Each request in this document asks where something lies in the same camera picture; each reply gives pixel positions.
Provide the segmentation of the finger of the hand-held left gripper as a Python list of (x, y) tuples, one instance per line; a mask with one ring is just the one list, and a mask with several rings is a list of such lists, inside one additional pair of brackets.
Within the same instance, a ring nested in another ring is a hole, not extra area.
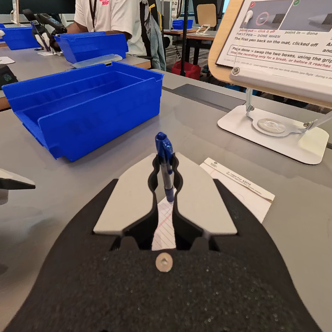
[(35, 183), (16, 173), (0, 169), (0, 205), (8, 202), (9, 191), (35, 189)]

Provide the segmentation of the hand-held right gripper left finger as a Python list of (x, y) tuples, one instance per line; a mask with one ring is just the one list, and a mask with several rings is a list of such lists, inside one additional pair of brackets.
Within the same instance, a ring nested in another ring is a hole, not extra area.
[(93, 232), (151, 243), (158, 225), (158, 172), (159, 160), (153, 153), (126, 170), (117, 179)]

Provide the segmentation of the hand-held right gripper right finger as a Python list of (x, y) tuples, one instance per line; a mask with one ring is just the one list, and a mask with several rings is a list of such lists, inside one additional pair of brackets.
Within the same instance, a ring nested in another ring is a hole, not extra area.
[(181, 153), (173, 155), (172, 224), (175, 244), (193, 244), (196, 238), (233, 236), (237, 229), (213, 178)]

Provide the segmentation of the white lined notepad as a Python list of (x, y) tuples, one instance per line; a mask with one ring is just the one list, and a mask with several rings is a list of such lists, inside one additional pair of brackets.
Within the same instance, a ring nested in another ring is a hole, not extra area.
[[(254, 184), (251, 180), (230, 170), (222, 164), (207, 158), (200, 164), (213, 179), (219, 180), (247, 209), (257, 218), (260, 223), (268, 213), (275, 195)], [(164, 197), (158, 203), (158, 226), (152, 241), (152, 250), (159, 251), (173, 249), (175, 234), (172, 223), (173, 203)]]

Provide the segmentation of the blue retractable pen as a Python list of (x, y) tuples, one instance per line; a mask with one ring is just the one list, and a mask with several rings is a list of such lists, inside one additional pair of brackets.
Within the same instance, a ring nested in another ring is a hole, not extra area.
[(155, 136), (155, 144), (163, 177), (164, 191), (168, 202), (174, 201), (174, 189), (172, 181), (173, 147), (167, 135), (159, 132)]

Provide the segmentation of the white document stand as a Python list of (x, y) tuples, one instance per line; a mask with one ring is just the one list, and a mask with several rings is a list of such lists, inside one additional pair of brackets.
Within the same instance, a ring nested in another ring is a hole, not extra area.
[(231, 110), (218, 121), (218, 126), (304, 164), (317, 165), (322, 161), (329, 139), (329, 134), (319, 126), (331, 120), (331, 112), (301, 122), (259, 109), (253, 105), (252, 93), (257, 90), (331, 107), (332, 73), (318, 77), (261, 65), (243, 66), (242, 62), (235, 62), (233, 67), (216, 64), (242, 3), (229, 2), (209, 53), (209, 68), (216, 79), (246, 87), (246, 104)]

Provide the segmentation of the blue plastic bin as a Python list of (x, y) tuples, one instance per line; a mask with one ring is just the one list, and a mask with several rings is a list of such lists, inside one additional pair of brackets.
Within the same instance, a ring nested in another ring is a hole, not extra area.
[[(193, 19), (187, 19), (187, 29), (191, 29), (193, 26)], [(173, 20), (172, 21), (172, 28), (174, 30), (183, 30), (184, 28), (184, 20)]]
[(72, 64), (110, 54), (126, 58), (128, 52), (124, 34), (107, 35), (104, 31), (61, 34), (55, 36), (55, 40), (66, 60)]
[(2, 39), (11, 50), (40, 48), (39, 43), (33, 37), (32, 27), (5, 27), (0, 24), (4, 32)]
[(4, 85), (27, 131), (73, 162), (160, 112), (164, 74), (114, 62)]

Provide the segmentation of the black desk device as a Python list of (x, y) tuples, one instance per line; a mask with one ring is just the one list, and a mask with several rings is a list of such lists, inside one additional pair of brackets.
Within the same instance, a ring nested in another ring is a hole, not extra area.
[(0, 65), (0, 90), (2, 90), (2, 86), (8, 85), (11, 83), (18, 82), (17, 77), (10, 70), (8, 65), (1, 64)]

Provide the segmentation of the red floor bin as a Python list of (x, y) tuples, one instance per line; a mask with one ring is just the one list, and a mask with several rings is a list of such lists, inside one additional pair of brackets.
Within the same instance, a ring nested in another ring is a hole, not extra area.
[[(171, 69), (171, 72), (176, 75), (181, 75), (181, 65), (182, 61), (176, 61)], [(199, 65), (194, 65), (189, 62), (184, 64), (185, 77), (200, 80), (201, 67)]]

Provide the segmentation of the grey flat tray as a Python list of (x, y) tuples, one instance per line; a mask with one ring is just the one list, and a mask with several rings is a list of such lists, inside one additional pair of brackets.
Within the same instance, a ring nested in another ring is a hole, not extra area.
[(89, 66), (93, 66), (93, 65), (97, 65), (97, 64), (110, 65), (113, 61), (118, 62), (121, 60), (123, 60), (122, 56), (120, 56), (118, 54), (109, 54), (109, 55), (99, 56), (99, 57), (95, 57), (92, 59), (76, 62), (76, 63), (71, 64), (70, 66), (73, 68), (79, 69), (79, 68), (85, 68), (85, 67), (89, 67)]

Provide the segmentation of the denim jacket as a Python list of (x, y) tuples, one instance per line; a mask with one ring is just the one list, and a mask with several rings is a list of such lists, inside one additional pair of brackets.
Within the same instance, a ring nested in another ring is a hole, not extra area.
[(144, 26), (146, 28), (147, 38), (150, 41), (152, 68), (166, 71), (166, 61), (160, 26), (152, 16), (147, 5), (145, 6), (144, 12)]

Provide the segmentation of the printed instruction sheet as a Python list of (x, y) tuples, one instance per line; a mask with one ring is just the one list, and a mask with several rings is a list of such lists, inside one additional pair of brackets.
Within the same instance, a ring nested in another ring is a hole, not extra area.
[(331, 28), (331, 0), (243, 1), (216, 64), (330, 75)]

